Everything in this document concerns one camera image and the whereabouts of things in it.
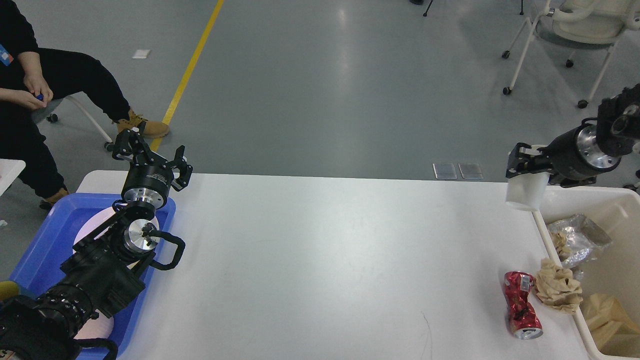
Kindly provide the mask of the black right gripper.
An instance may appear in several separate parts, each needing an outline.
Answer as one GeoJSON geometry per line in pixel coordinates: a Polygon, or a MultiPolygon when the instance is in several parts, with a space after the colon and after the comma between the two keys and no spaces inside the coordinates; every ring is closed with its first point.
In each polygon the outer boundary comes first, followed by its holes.
{"type": "Polygon", "coordinates": [[[596,183],[597,176],[615,170],[621,160],[601,150],[596,125],[583,124],[556,137],[548,146],[516,143],[509,152],[505,177],[550,173],[550,185],[588,186],[596,183]]]}

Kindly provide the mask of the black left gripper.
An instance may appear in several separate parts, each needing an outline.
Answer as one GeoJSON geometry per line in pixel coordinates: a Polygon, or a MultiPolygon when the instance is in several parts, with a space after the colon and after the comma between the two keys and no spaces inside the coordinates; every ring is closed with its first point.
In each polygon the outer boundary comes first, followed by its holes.
{"type": "Polygon", "coordinates": [[[156,209],[164,207],[170,187],[180,192],[190,183],[194,167],[185,158],[185,150],[185,145],[176,148],[174,158],[163,168],[155,165],[153,151],[136,128],[119,132],[112,145],[111,157],[130,163],[121,198],[127,203],[142,201],[156,209]],[[177,177],[174,177],[174,170],[178,171],[177,177]]]}

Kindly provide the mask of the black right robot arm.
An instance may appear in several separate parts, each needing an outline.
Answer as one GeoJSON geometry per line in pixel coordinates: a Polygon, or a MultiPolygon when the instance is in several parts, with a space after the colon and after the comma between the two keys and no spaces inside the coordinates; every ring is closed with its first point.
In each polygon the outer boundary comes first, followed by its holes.
{"type": "Polygon", "coordinates": [[[505,176],[547,173],[550,185],[563,188],[593,185],[597,176],[614,171],[640,139],[639,86],[604,98],[595,117],[548,145],[534,149],[518,142],[510,152],[505,176]]]}

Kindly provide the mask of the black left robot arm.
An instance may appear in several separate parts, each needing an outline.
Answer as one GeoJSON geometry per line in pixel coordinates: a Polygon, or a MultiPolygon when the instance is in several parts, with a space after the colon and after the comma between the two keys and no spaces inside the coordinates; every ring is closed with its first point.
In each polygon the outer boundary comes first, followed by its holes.
{"type": "Polygon", "coordinates": [[[75,360],[83,349],[106,349],[114,360],[118,346],[107,338],[78,339],[84,325],[100,315],[110,318],[126,309],[146,289],[149,267],[169,271],[178,266],[185,242],[153,225],[170,189],[182,191],[194,171],[179,146],[169,161],[152,151],[140,130],[119,132],[115,160],[130,162],[114,214],[73,246],[61,264],[64,278],[32,299],[11,297],[1,309],[1,349],[19,360],[75,360]]]}

